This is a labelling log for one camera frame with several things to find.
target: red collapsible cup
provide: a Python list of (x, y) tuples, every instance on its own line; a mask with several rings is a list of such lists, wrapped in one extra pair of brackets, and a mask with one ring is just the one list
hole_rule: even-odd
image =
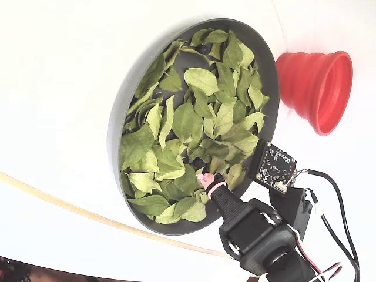
[(353, 70), (348, 53), (285, 53), (277, 59), (281, 99), (307, 119), (317, 134), (331, 133), (350, 97)]

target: dried leaf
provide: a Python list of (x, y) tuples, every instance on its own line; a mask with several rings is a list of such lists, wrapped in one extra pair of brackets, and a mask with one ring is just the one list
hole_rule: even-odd
[(213, 30), (212, 28), (204, 28), (204, 29), (197, 31), (192, 36), (192, 40), (190, 41), (190, 46), (196, 47), (199, 44), (201, 44), (212, 30)]
[(170, 133), (174, 121), (174, 97), (175, 95), (172, 95), (170, 98), (167, 99), (166, 106), (163, 110), (162, 127), (158, 137), (158, 141), (160, 143), (160, 147), (162, 148), (162, 150), (166, 147), (166, 137)]
[(162, 77), (163, 72), (165, 71), (164, 68), (166, 66), (164, 59), (165, 57), (161, 53), (151, 64), (150, 68), (146, 71), (146, 73), (144, 74), (136, 88), (136, 98), (142, 98), (146, 94), (146, 91), (149, 88), (151, 88), (155, 83), (157, 83), (159, 79)]
[(216, 77), (206, 69), (190, 68), (184, 73), (184, 79), (188, 85), (201, 89), (208, 97), (219, 90)]
[(194, 104), (194, 111), (202, 118), (212, 118), (212, 114), (207, 104), (206, 94), (200, 88), (197, 88), (193, 85), (189, 86), (194, 93), (194, 97), (196, 98), (196, 103)]
[(208, 43), (222, 43), (227, 40), (229, 37), (228, 33), (226, 31), (222, 31), (221, 29), (216, 29), (215, 31), (212, 31), (209, 33), (209, 35), (204, 40), (203, 45)]
[(161, 195), (150, 195), (139, 199), (128, 200), (139, 212), (148, 216), (158, 216), (170, 206), (169, 202)]
[(125, 170), (145, 156), (152, 147), (153, 141), (154, 135), (148, 124), (143, 125), (136, 132), (123, 135), (120, 143), (121, 170)]

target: white wire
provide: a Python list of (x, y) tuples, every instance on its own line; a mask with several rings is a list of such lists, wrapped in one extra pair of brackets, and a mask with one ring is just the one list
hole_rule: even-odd
[(340, 267), (342, 267), (342, 263), (336, 263), (333, 266), (326, 269), (325, 271), (323, 271), (322, 273), (320, 273), (319, 275), (317, 275), (316, 277), (312, 278), (308, 282), (313, 282), (316, 279), (322, 279), (323, 277), (326, 278), (327, 280), (330, 280), (331, 275), (333, 275), (336, 271), (338, 271)]

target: pink rubber band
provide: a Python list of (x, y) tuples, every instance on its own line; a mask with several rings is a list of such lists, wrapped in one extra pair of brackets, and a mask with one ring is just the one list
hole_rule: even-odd
[(209, 197), (209, 199), (211, 200), (212, 198), (212, 193), (218, 188), (218, 187), (220, 187), (220, 186), (222, 186), (222, 185), (227, 185), (226, 184), (226, 182), (224, 182), (224, 181), (222, 181), (222, 182), (220, 182), (220, 183), (218, 183), (218, 184), (215, 184), (214, 186), (213, 186), (213, 188), (211, 188), (210, 189), (210, 191), (209, 192), (207, 192), (207, 196)]

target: black bowl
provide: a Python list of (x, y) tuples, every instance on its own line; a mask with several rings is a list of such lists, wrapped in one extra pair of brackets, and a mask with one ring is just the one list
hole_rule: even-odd
[[(273, 55), (264, 41), (264, 39), (261, 37), (260, 34), (258, 34), (253, 28), (250, 26), (235, 21), (233, 19), (211, 19), (208, 21), (204, 21), (201, 23), (198, 23), (194, 26), (189, 27), (185, 31), (179, 33), (177, 36), (174, 37), (174, 40), (176, 39), (185, 39), (189, 41), (193, 34), (202, 29), (202, 28), (213, 28), (213, 29), (223, 29), (225, 31), (232, 30), (237, 38), (239, 38), (244, 44), (246, 44), (254, 53), (255, 60), (258, 64), (259, 68), (259, 74), (261, 77), (261, 81), (263, 83), (262, 92), (264, 95), (267, 95), (270, 97), (269, 102), (265, 105), (263, 109), (263, 113), (266, 115), (264, 127), (263, 130), (258, 135), (259, 138), (269, 140), (271, 141), (274, 130), (276, 128), (277, 123), (277, 116), (278, 116), (278, 107), (279, 107), (279, 100), (280, 100), (280, 94), (279, 94), (279, 84), (278, 84), (278, 75), (277, 75), (277, 69), (276, 64), (274, 62)], [(160, 54), (165, 47), (167, 47), (172, 41), (166, 41), (162, 46), (164, 46), (162, 49), (157, 49), (158, 53), (155, 53), (155, 56), (146, 56), (145, 59), (147, 60), (147, 64), (144, 63), (144, 66), (147, 65), (147, 67), (154, 61), (156, 56)], [(142, 73), (144, 73), (147, 70), (147, 67), (142, 70)], [(187, 68), (192, 67), (201, 67), (201, 68), (207, 68), (207, 64), (204, 60), (202, 60), (199, 56), (180, 52), (177, 56), (174, 67), (178, 71), (181, 78), (184, 77), (184, 71)], [(167, 99), (172, 94), (176, 94), (176, 97), (174, 99), (174, 106), (180, 105), (183, 101), (183, 96), (186, 91), (187, 87), (183, 87), (183, 90), (177, 93), (171, 93), (171, 92), (164, 92), (158, 89), (159, 92), (163, 93), (164, 99)], [(120, 95), (126, 95), (124, 97), (125, 101), (123, 101), (123, 104), (126, 105), (123, 109), (123, 118), (125, 117), (125, 113), (127, 112), (127, 109), (130, 105), (130, 102), (133, 99), (133, 93), (121, 93), (119, 91)], [(122, 130), (122, 126), (117, 128), (118, 135), (120, 135), (120, 132)], [(119, 181), (120, 178), (120, 169), (119, 169), (119, 145), (120, 140), (117, 140), (117, 155), (115, 156), (114, 162), (118, 166), (114, 166), (116, 181), (121, 187), (121, 182)], [(243, 166), (248, 169), (249, 165), (252, 161), (252, 156), (247, 158)], [(245, 178), (241, 185), (239, 185), (237, 188), (233, 190), (233, 193), (240, 197), (244, 194), (244, 192), (247, 190), (249, 185), (251, 184), (251, 180), (249, 178)], [(191, 232), (198, 231), (214, 221), (216, 221), (220, 214), (215, 207), (215, 205), (212, 202), (208, 202), (206, 204), (206, 213), (207, 216), (204, 220), (194, 223), (189, 222), (187, 220), (180, 220), (177, 223), (174, 224), (159, 224), (154, 221), (149, 220), (144, 214), (139, 213), (136, 209), (132, 207), (127, 201), (127, 204), (132, 211), (133, 215), (148, 229), (165, 235), (181, 235), (181, 234), (187, 234)]]

